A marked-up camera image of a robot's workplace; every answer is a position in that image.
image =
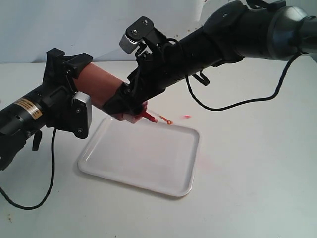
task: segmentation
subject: white wall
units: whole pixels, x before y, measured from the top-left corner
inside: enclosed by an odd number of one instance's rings
[[[68,55],[87,52],[96,61],[134,60],[118,43],[140,16],[180,39],[228,2],[209,0],[203,7],[204,0],[1,0],[0,63],[45,61],[54,47]],[[287,4],[317,15],[316,0]]]

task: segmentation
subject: white table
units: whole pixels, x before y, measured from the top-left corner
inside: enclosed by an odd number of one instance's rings
[[[134,62],[102,62],[125,79]],[[208,105],[267,96],[285,62],[246,59],[209,68],[209,87],[193,82]],[[0,64],[0,109],[41,83],[44,64]],[[8,238],[315,238],[317,237],[317,65],[301,57],[270,102],[208,112],[185,81],[150,100],[150,108],[201,133],[192,191],[181,199],[81,173],[77,157],[88,142],[56,135],[56,176],[43,207],[22,211],[0,197],[0,237]],[[94,109],[90,136],[104,114]],[[20,204],[37,204],[51,174],[52,130],[38,152],[31,140],[0,172],[0,185]]]

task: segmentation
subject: white tray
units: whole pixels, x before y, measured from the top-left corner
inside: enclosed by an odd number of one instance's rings
[[[190,192],[199,133],[145,119],[104,119],[78,160],[81,171],[170,196]]]

